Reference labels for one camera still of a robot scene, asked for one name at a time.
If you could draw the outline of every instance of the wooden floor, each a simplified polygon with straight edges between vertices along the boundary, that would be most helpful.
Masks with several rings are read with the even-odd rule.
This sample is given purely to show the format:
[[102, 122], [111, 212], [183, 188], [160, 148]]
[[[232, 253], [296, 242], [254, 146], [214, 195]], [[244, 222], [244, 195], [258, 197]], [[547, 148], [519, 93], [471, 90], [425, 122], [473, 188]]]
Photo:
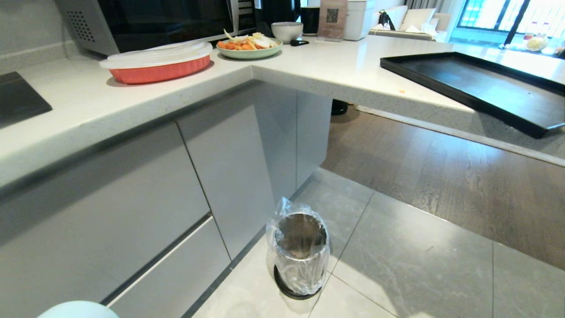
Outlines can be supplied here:
[[354, 110], [322, 167], [565, 269], [565, 168]]

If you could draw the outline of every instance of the qr code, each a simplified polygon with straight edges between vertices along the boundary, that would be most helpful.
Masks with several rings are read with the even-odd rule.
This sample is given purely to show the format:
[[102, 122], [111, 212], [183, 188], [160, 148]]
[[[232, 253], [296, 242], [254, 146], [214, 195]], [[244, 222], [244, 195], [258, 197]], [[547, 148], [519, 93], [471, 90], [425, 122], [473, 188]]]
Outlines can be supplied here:
[[328, 9], [327, 14], [325, 15], [325, 22], [326, 23], [337, 23], [337, 14], [339, 13], [340, 9]]

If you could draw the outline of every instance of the black bag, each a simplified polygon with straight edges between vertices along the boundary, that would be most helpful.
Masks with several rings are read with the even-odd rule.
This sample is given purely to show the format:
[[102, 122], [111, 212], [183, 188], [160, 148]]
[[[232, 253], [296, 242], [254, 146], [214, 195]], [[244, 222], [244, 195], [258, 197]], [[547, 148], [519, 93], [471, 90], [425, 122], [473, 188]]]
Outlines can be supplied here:
[[381, 11], [379, 11], [379, 13], [381, 14], [379, 16], [379, 23], [382, 24], [382, 25], [385, 25], [386, 23], [388, 23], [389, 26], [390, 26], [390, 30], [396, 31], [396, 29], [394, 28], [394, 24], [392, 24], [392, 20], [390, 19], [390, 16], [388, 14], [386, 14], [386, 11], [381, 10]]

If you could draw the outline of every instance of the black cup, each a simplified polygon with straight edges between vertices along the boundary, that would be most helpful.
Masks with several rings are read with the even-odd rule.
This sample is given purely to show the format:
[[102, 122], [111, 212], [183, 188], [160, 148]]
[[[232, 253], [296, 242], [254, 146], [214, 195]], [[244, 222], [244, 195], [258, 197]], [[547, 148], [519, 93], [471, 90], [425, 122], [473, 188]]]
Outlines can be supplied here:
[[304, 24], [304, 35], [316, 35], [320, 22], [320, 7], [301, 7], [300, 20]]

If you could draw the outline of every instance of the red baking dish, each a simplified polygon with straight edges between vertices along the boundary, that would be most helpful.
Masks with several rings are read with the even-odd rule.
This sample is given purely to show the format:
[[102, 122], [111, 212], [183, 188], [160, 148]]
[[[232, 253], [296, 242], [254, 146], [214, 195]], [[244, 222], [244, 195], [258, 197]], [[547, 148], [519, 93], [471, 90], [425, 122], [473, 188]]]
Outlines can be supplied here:
[[210, 55], [193, 61], [140, 68], [115, 68], [110, 73], [120, 83], [145, 84], [181, 78], [205, 69], [210, 64]]
[[100, 66], [124, 84], [145, 84], [187, 76], [210, 64], [210, 43], [177, 43], [111, 55]]

